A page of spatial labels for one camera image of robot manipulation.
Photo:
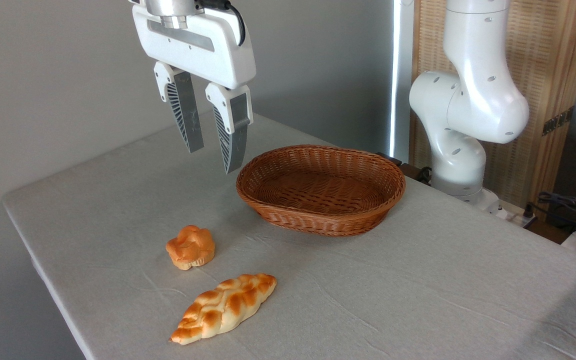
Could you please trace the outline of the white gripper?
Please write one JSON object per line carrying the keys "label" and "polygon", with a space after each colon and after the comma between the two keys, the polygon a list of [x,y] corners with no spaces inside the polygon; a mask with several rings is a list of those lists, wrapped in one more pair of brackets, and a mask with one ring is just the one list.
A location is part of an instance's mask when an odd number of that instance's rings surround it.
{"label": "white gripper", "polygon": [[228,0],[132,4],[141,46],[157,60],[153,71],[160,99],[170,105],[190,153],[204,147],[190,73],[211,82],[205,94],[213,105],[224,170],[233,173],[242,166],[254,122],[246,84],[256,76],[256,62],[242,15]]}

